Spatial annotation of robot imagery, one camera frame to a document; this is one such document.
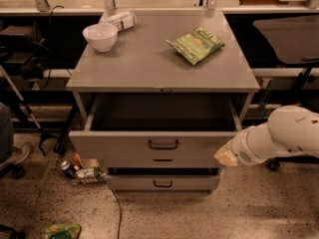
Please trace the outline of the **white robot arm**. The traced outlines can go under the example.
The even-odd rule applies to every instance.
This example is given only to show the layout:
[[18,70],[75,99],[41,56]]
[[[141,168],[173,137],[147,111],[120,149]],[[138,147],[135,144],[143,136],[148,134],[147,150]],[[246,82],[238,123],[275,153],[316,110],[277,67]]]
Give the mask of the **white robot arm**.
[[276,157],[319,157],[319,115],[297,106],[274,110],[267,122],[239,132],[214,158],[222,165],[251,166]]

